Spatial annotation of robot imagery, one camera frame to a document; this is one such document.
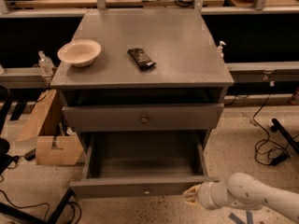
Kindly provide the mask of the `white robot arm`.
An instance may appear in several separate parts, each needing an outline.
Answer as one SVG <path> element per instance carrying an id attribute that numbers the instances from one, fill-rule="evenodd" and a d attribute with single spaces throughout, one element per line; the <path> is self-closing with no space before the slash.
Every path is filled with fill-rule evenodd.
<path id="1" fill-rule="evenodd" d="M 184 202 L 215 210 L 230 207 L 260 210 L 264 206 L 299 224 L 299 194 L 270 187 L 251 175 L 234 173 L 226 181 L 203 182 L 185 190 Z"/>

